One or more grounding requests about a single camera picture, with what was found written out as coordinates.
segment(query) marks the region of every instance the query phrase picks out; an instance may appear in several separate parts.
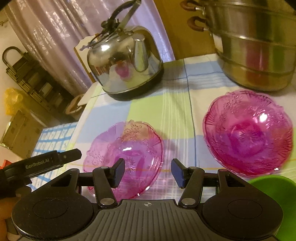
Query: metal screw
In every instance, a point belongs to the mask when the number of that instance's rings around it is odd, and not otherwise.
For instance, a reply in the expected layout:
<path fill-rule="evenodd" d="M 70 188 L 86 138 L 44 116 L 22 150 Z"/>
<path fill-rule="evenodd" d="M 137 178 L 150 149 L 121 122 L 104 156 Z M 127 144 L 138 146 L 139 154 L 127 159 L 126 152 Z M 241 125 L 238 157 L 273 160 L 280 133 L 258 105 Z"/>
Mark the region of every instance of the metal screw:
<path fill-rule="evenodd" d="M 112 205 L 114 202 L 115 202 L 114 199 L 109 198 L 109 197 L 103 198 L 100 201 L 101 204 L 106 205 L 106 206 Z"/>
<path fill-rule="evenodd" d="M 195 200 L 193 198 L 187 197 L 187 198 L 183 198 L 181 203 L 183 203 L 184 205 L 193 205 L 195 203 Z"/>

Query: pink glass bowl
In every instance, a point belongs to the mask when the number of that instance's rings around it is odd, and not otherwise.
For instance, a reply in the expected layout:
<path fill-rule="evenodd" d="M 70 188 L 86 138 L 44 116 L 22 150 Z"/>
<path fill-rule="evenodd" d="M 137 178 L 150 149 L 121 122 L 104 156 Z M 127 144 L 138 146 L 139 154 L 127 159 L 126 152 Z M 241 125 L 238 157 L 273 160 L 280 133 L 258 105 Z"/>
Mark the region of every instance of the pink glass bowl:
<path fill-rule="evenodd" d="M 204 117 L 203 133 L 216 160 L 244 177 L 278 170 L 293 148 L 293 125 L 283 107 L 250 90 L 215 99 Z"/>
<path fill-rule="evenodd" d="M 119 187 L 113 189 L 117 201 L 139 196 L 157 179 L 164 158 L 161 137 L 142 121 L 119 122 L 98 135 L 86 153 L 83 171 L 96 167 L 111 167 L 119 159 L 125 160 L 125 173 Z"/>

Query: green bowl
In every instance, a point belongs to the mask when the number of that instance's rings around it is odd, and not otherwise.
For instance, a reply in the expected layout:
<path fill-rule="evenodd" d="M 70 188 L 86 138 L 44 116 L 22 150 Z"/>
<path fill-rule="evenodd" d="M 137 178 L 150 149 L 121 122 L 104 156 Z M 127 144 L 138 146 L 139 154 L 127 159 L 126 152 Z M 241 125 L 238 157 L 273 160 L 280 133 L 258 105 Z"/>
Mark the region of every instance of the green bowl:
<path fill-rule="evenodd" d="M 280 241 L 296 240 L 296 183 L 277 175 L 267 175 L 249 181 L 281 206 L 284 218 L 276 237 Z"/>

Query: satin curtain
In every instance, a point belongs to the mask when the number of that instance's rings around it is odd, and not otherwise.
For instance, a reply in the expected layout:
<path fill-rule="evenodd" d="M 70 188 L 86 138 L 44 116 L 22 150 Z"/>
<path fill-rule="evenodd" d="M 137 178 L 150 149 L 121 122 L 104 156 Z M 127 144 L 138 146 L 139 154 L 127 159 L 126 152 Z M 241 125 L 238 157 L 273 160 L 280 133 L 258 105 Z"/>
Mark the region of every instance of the satin curtain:
<path fill-rule="evenodd" d="M 101 22 L 124 0 L 13 0 L 5 8 L 9 22 L 27 51 L 74 96 L 91 86 L 74 53 L 86 36 L 101 32 Z M 127 10 L 118 18 L 122 19 Z M 153 0 L 143 0 L 129 25 L 146 27 L 164 62 L 174 60 Z"/>

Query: finger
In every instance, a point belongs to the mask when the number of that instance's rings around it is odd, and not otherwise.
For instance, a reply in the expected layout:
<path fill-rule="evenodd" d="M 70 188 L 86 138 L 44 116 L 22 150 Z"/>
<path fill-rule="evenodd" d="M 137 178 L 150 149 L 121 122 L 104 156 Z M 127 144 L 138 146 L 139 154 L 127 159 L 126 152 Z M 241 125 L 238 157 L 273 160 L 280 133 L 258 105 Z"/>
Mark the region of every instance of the finger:
<path fill-rule="evenodd" d="M 12 209 L 18 200 L 18 197 L 7 197 L 0 200 L 0 220 L 11 217 Z"/>
<path fill-rule="evenodd" d="M 0 241 L 5 241 L 6 240 L 6 223 L 4 219 L 0 220 Z"/>

